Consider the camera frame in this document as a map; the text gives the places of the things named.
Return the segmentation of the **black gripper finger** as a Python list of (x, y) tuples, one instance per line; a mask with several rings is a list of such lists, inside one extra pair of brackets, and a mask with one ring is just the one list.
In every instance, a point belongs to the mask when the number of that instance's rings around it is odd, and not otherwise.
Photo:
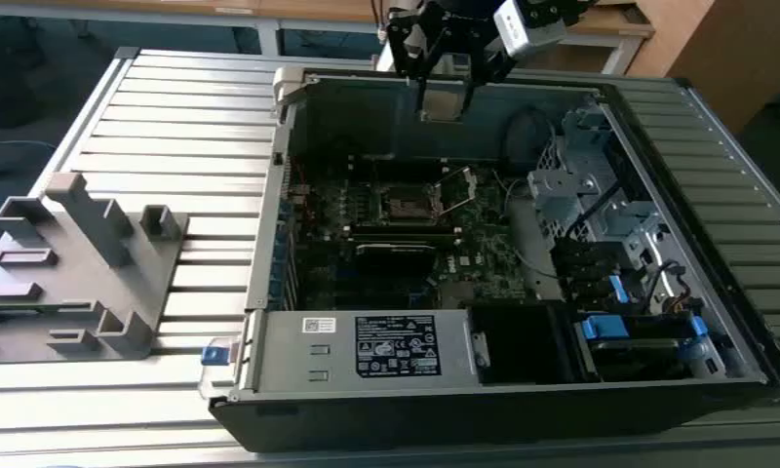
[(446, 9), (390, 9), (387, 34), (397, 74), (418, 85), (415, 112), (425, 110), (429, 79), (443, 56)]
[(474, 28), (466, 38), (470, 72), (465, 79), (461, 115), (469, 111), (477, 90), (489, 83), (501, 83), (515, 66), (505, 49), (497, 28)]

